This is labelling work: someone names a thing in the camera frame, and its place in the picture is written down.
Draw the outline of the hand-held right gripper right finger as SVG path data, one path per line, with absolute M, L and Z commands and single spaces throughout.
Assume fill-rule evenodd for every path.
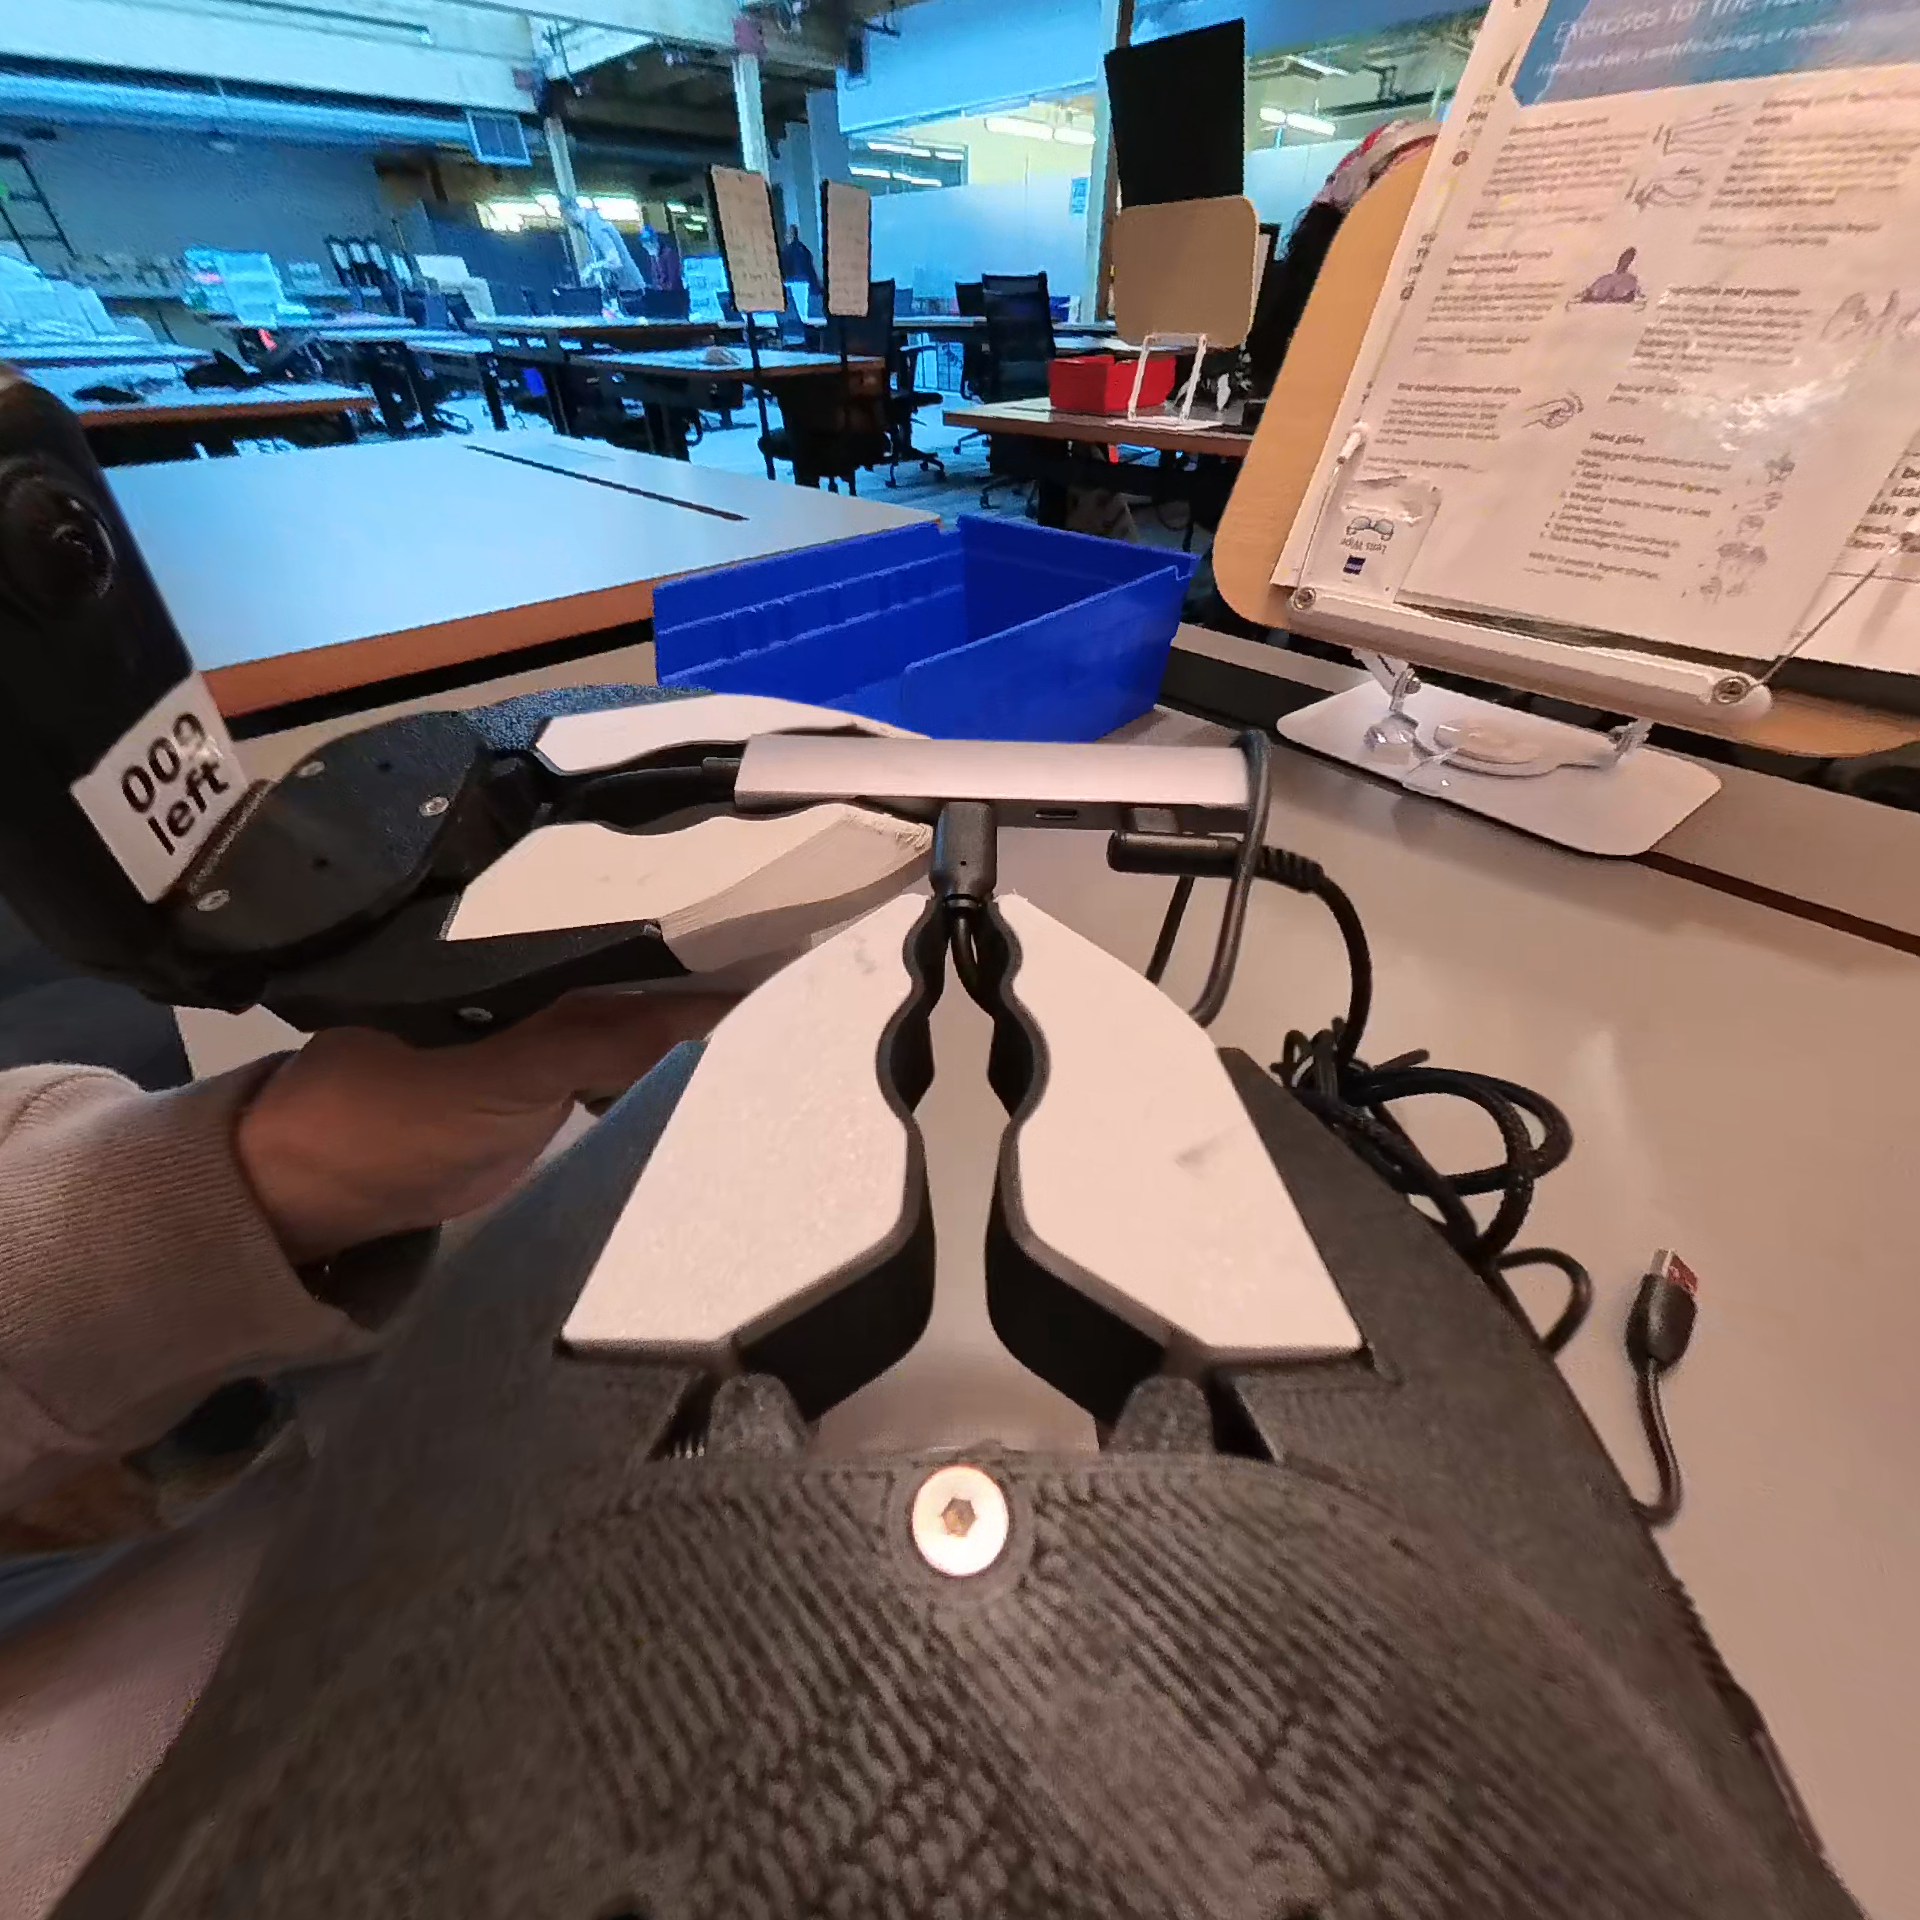
M 1144 1379 L 1348 1362 L 1366 1338 L 1227 1056 L 1141 972 L 1020 894 L 989 919 L 995 1332 L 1095 1420 Z

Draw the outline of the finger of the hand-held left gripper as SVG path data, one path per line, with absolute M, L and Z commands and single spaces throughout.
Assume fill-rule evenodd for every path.
M 672 829 L 547 825 L 462 892 L 445 941 L 653 923 L 688 972 L 787 962 L 920 883 L 935 828 L 827 801 Z
M 872 783 L 912 770 L 928 744 L 923 731 L 840 707 L 678 688 L 666 699 L 550 716 L 534 733 L 532 754 L 565 777 L 660 767 L 690 749 L 697 763 L 739 759 L 745 783 Z

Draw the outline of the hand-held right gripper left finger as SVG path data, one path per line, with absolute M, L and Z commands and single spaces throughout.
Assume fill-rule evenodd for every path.
M 935 1308 L 917 1105 L 935 1075 L 935 901 L 831 935 L 710 1033 L 562 1323 L 570 1357 L 778 1379 L 824 1417 Z

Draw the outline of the grey usb hub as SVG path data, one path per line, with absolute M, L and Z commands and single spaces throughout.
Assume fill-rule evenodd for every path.
M 1112 831 L 1148 871 L 1221 874 L 1227 899 L 1210 967 L 1188 1016 L 1210 1027 L 1236 978 L 1249 904 L 1275 800 L 1272 738 L 1241 731 L 1232 745 L 930 738 L 912 770 L 872 781 L 745 781 L 733 767 L 733 808 L 782 812 L 855 804 L 937 823 L 948 813 L 1045 829 Z

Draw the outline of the person's left hand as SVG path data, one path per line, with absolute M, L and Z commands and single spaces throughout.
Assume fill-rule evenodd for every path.
M 620 1097 L 737 1002 L 577 992 L 505 1032 L 438 1047 L 327 1030 L 253 1094 L 236 1159 L 295 1268 L 435 1229 L 498 1202 L 577 1107 Z

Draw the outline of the white desk wooden edge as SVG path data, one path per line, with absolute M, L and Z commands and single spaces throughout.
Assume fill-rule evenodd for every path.
M 109 485 L 238 730 L 513 674 L 649 621 L 665 581 L 932 517 L 527 431 L 115 467 Z

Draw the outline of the blue storage bin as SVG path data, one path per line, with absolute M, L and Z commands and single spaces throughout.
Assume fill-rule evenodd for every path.
M 1098 742 L 1154 707 L 1194 554 L 962 515 L 666 581 L 657 681 L 942 740 Z

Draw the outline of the wooden document stand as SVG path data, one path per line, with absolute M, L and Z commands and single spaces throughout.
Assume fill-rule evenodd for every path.
M 864 319 L 872 300 L 872 195 L 859 183 L 824 180 L 820 228 L 824 313 L 835 321 Z
M 1271 246 L 1244 193 L 1123 205 L 1112 224 L 1112 298 L 1120 344 L 1137 349 L 1125 416 L 1137 419 L 1146 369 L 1161 349 L 1188 347 L 1180 396 L 1190 419 L 1208 351 L 1244 346 Z
M 1341 645 L 1362 680 L 1281 722 L 1286 742 L 1573 852 L 1638 856 L 1719 792 L 1657 726 L 1808 758 L 1916 742 L 1916 675 L 1729 661 L 1477 619 L 1330 617 L 1277 584 L 1354 382 L 1426 155 L 1345 212 L 1221 520 L 1215 577 L 1249 619 Z
M 759 169 L 712 163 L 708 197 L 733 306 L 750 319 L 781 316 L 787 282 L 768 177 Z

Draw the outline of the black office chair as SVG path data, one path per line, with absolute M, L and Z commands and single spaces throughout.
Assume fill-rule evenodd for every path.
M 985 273 L 958 282 L 955 291 L 961 316 L 979 321 L 962 346 L 962 397 L 1046 400 L 1054 360 L 1046 273 Z

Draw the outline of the wooden top desk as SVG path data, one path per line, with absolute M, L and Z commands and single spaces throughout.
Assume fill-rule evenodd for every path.
M 961 400 L 942 423 L 989 444 L 989 479 L 1030 494 L 1036 520 L 1067 526 L 1080 494 L 1112 494 L 1131 506 L 1224 507 L 1255 434 L 1238 423 L 1154 411 L 1084 413 L 1045 397 Z

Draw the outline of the black rectangular panel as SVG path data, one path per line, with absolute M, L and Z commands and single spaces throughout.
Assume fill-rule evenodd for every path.
M 1244 193 L 1244 62 L 1241 15 L 1106 53 L 1125 209 Z

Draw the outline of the printed instruction sheets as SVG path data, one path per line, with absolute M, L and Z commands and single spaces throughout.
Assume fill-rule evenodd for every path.
M 1919 5 L 1490 4 L 1275 584 L 1916 675 Z

